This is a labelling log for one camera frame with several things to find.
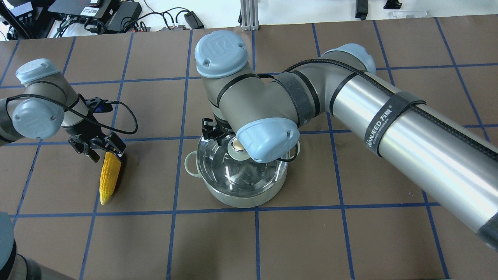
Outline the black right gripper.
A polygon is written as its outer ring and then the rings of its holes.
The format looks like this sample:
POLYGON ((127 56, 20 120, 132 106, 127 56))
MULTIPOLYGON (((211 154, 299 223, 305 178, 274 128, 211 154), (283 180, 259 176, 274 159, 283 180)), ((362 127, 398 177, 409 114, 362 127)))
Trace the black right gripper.
POLYGON ((203 117, 201 131, 201 141, 213 140, 219 147, 223 145, 224 139, 235 137, 235 132, 228 121, 218 117, 214 117, 214 119, 203 117))

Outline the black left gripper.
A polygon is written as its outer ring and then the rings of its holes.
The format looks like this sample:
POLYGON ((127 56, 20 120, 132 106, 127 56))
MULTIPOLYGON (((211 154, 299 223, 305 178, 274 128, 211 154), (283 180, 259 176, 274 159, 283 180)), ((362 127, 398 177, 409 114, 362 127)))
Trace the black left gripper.
POLYGON ((86 119, 71 126, 62 126, 62 129, 70 135, 68 142, 78 154, 84 154, 94 163, 100 160, 100 156, 95 151, 102 151, 114 154, 118 159, 122 159, 126 149, 126 144, 116 134, 104 135, 102 128, 86 119))

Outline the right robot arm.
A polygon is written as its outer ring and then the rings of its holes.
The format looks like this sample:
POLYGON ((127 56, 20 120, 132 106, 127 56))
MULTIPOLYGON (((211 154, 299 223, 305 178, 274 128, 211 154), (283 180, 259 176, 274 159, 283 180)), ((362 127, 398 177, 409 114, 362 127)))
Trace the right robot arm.
POLYGON ((203 137, 234 135, 257 163, 297 147, 299 128, 329 113, 497 249, 497 147, 377 77, 363 46, 349 43, 298 62, 264 84, 236 33, 218 30, 195 47, 214 119, 203 137))

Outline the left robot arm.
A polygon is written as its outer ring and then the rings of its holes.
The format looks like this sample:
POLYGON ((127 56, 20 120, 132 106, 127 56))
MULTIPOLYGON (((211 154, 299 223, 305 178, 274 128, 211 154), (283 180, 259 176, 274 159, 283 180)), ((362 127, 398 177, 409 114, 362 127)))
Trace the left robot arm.
POLYGON ((19 67, 16 77, 24 91, 1 99, 1 146, 22 138, 51 138, 64 129, 69 144, 78 154, 98 162, 99 149, 123 162, 126 144, 119 137, 121 131, 99 123, 94 117, 95 113, 110 113, 117 101, 85 99, 46 58, 19 67))

